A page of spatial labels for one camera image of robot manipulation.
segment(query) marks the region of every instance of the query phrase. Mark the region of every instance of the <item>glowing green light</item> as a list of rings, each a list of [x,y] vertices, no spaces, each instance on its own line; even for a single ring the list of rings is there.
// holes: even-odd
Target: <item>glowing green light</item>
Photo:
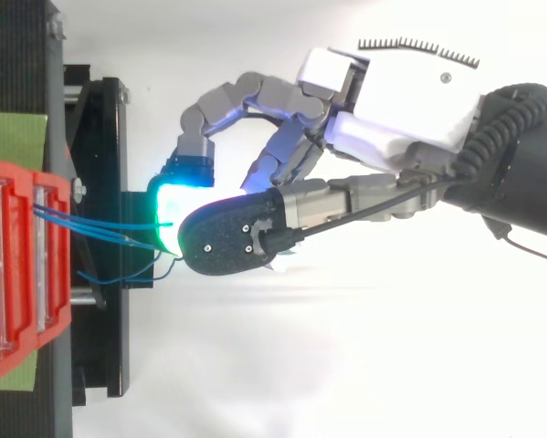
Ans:
[[[186,185],[163,184],[157,190],[157,223],[172,223],[158,228],[162,245],[169,252],[182,256],[178,244],[178,230],[184,219],[198,208],[227,198],[245,194],[240,189],[215,187],[188,187]]]

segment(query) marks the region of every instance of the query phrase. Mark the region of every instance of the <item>screw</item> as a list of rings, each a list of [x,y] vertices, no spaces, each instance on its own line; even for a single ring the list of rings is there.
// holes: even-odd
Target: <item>screw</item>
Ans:
[[[86,196],[87,188],[82,185],[80,178],[75,178],[72,180],[72,199],[75,203],[82,202],[82,196]]]
[[[131,103],[131,91],[129,89],[122,89],[119,92],[119,101],[123,105],[129,105]]]
[[[442,73],[439,77],[444,84],[449,84],[452,81],[452,75],[450,73]]]

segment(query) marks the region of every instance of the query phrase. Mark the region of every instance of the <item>metal rod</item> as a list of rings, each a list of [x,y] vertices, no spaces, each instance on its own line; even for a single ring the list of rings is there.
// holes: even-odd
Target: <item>metal rod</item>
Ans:
[[[65,85],[64,86],[64,103],[76,103],[79,101],[82,86],[80,85]]]
[[[70,303],[73,306],[96,306],[97,300],[90,287],[73,287]]]

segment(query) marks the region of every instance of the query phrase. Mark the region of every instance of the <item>coiled cable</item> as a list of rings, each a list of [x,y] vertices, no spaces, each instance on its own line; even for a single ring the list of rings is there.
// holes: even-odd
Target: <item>coiled cable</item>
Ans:
[[[524,132],[547,119],[547,87],[519,84],[497,89],[491,94],[516,102],[468,139],[452,169],[457,177],[476,179],[484,165]]]

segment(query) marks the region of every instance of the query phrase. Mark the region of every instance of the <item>blue wire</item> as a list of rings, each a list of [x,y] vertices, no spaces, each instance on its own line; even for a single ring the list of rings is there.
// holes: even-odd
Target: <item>blue wire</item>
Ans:
[[[149,265],[147,265],[146,267],[143,267],[142,269],[137,271],[135,274],[131,274],[130,276],[122,276],[122,277],[119,277],[119,278],[113,278],[112,280],[98,280],[97,278],[95,278],[93,276],[89,276],[88,274],[86,274],[82,271],[77,271],[77,274],[79,276],[81,276],[82,278],[88,280],[89,282],[95,283],[97,285],[112,285],[113,283],[119,283],[120,281],[129,280],[129,279],[131,279],[135,276],[140,276],[147,269],[149,269],[150,267],[155,265],[155,262],[157,262],[160,259],[161,256],[162,256],[162,253],[159,253],[157,255],[157,257],[155,257],[154,260]]]
[[[37,203],[34,204],[34,208],[37,208],[38,210],[41,210],[43,212],[47,212],[50,214],[55,214],[56,216],[63,217],[65,219],[70,220],[70,222],[76,222],[77,224],[86,224],[86,225],[94,225],[98,227],[103,228],[114,228],[116,230],[154,230],[155,228],[159,228],[161,226],[172,226],[172,223],[167,224],[115,224],[113,222],[104,222],[104,221],[97,221],[94,219],[87,219],[85,217],[78,217],[74,216],[72,214],[62,213],[58,210],[55,210],[53,208],[48,208],[43,205],[39,205]]]
[[[45,220],[51,222],[52,224],[56,224],[58,226],[63,226],[65,228],[68,228],[68,230],[70,230],[70,231],[73,231],[75,233],[79,233],[81,235],[85,235],[87,237],[92,237],[94,239],[103,240],[105,242],[109,242],[109,243],[112,243],[112,244],[134,246],[136,248],[151,249],[153,251],[159,251],[154,246],[143,244],[141,242],[137,242],[136,240],[132,240],[132,239],[125,240],[125,236],[122,236],[121,239],[119,239],[119,238],[114,238],[114,237],[111,237],[109,235],[105,235],[105,234],[100,233],[100,231],[105,231],[105,230],[98,230],[97,229],[96,232],[91,232],[91,231],[89,231],[85,228],[82,228],[85,225],[69,223],[69,222],[66,222],[63,219],[57,219],[53,216],[49,216],[47,214],[42,214],[40,212],[34,212],[34,214],[37,217],[41,217],[42,219],[45,219]]]
[[[63,221],[67,224],[70,224],[70,225],[74,226],[75,228],[91,231],[93,233],[99,233],[100,235],[106,235],[108,237],[112,237],[112,238],[115,238],[115,239],[121,239],[121,240],[127,240],[127,241],[132,240],[132,239],[130,239],[130,237],[127,237],[126,235],[122,235],[120,233],[115,233],[114,231],[103,230],[102,228],[98,228],[96,226],[90,226],[90,225],[84,225],[84,224],[73,224],[73,223],[71,223],[71,222],[69,222],[65,219],[58,218],[58,217],[53,216],[51,214],[37,212],[37,211],[34,211],[34,214],[37,217],[41,217],[42,219],[45,219],[45,220],[53,222],[53,223],[55,223],[55,221],[56,222],[57,221]]]
[[[152,281],[160,281],[160,280],[163,280],[164,278],[166,278],[167,276],[169,276],[171,273],[172,273],[172,269],[174,269],[174,265],[175,265],[175,262],[180,262],[182,261],[183,259],[182,258],[178,258],[178,257],[174,257],[174,260],[172,260],[172,264],[170,265],[170,268],[167,270],[167,272],[165,274],[163,274],[162,276],[158,276],[156,278],[147,278],[147,279],[142,279],[142,278],[128,278],[128,281],[132,282],[132,283],[149,283],[149,282],[152,282]]]

